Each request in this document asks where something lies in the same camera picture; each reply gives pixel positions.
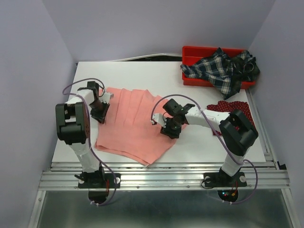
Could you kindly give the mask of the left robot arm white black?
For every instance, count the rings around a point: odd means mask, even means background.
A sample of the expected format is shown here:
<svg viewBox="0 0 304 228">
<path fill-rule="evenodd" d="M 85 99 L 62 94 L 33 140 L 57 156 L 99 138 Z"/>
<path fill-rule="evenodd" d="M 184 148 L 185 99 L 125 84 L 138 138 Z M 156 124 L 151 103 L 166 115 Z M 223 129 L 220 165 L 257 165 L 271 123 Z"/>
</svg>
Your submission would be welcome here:
<svg viewBox="0 0 304 228">
<path fill-rule="evenodd" d="M 106 91 L 103 82 L 89 78 L 85 87 L 78 88 L 76 93 L 68 93 L 68 85 L 63 90 L 69 95 L 67 102 L 55 106 L 57 137 L 64 141 L 76 154 L 82 165 L 82 172 L 91 173 L 89 181 L 95 187 L 105 184 L 105 174 L 98 171 L 101 162 L 92 152 L 91 119 L 100 124 L 105 123 L 110 100 L 114 97 Z"/>
</svg>

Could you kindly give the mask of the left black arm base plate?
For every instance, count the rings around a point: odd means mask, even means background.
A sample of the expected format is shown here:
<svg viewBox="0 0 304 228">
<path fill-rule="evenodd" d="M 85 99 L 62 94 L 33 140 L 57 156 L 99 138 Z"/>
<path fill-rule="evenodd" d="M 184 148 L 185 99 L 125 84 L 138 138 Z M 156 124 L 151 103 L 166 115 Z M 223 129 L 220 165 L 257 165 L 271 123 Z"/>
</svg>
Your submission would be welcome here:
<svg viewBox="0 0 304 228">
<path fill-rule="evenodd" d="M 103 174 L 100 171 L 93 173 L 82 172 L 74 175 L 78 180 L 78 188 L 88 190 L 90 203 L 96 206 L 109 204 L 110 192 L 120 188 L 121 174 L 115 173 L 115 178 L 111 173 Z"/>
</svg>

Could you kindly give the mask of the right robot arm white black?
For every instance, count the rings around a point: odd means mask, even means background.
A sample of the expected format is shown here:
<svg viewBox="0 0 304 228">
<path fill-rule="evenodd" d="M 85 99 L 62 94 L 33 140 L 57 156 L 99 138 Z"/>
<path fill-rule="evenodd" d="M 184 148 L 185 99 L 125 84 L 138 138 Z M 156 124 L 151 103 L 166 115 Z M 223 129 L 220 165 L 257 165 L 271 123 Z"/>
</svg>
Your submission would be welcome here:
<svg viewBox="0 0 304 228">
<path fill-rule="evenodd" d="M 161 134 L 171 139 L 178 139 L 183 125 L 198 125 L 210 128 L 227 151 L 227 156 L 220 168 L 219 181 L 230 185 L 236 179 L 245 155 L 258 138 L 255 126 L 241 110 L 216 112 L 203 110 L 195 104 L 181 106 L 170 99 L 163 106 L 169 117 L 153 114 L 152 122 L 161 125 Z"/>
</svg>

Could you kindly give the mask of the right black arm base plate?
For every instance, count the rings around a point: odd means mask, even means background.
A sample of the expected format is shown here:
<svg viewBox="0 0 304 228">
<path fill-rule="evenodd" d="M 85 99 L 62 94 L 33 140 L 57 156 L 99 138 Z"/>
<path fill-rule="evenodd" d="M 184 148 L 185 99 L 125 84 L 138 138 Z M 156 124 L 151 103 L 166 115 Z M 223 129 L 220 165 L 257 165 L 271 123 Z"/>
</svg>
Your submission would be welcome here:
<svg viewBox="0 0 304 228">
<path fill-rule="evenodd" d="M 238 189 L 247 186 L 247 180 L 243 172 L 237 172 L 233 177 L 221 172 L 207 172 L 200 185 L 206 190 L 218 188 L 219 198 L 232 204 L 238 199 Z"/>
</svg>

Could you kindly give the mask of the pink pleated skirt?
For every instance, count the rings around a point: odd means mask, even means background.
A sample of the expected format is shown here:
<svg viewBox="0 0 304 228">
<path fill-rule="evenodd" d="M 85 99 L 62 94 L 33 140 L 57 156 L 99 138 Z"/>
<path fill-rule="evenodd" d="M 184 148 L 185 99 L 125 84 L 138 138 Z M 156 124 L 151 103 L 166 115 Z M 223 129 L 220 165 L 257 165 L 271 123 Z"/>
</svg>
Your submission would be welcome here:
<svg viewBox="0 0 304 228">
<path fill-rule="evenodd" d="M 160 102 L 156 112 L 162 114 L 166 100 L 149 90 L 109 87 L 107 91 L 114 96 L 105 123 L 98 127 L 96 149 L 150 165 L 174 146 L 176 140 L 161 134 L 161 126 L 150 121 L 155 104 Z"/>
</svg>

